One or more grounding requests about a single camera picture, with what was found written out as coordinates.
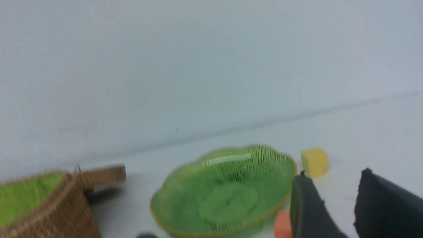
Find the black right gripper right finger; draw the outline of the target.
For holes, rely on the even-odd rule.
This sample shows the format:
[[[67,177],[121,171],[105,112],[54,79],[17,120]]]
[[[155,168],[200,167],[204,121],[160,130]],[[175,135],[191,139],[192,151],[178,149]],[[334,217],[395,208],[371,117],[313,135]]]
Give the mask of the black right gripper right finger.
[[[423,236],[423,199],[369,168],[361,172],[354,214],[360,238]]]

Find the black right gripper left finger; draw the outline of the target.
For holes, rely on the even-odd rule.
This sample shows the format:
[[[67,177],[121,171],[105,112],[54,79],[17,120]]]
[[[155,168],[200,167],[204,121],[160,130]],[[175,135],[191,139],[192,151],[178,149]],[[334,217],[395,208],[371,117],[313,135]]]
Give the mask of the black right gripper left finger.
[[[330,216],[313,180],[301,171],[292,181],[290,228],[293,238],[346,238]]]

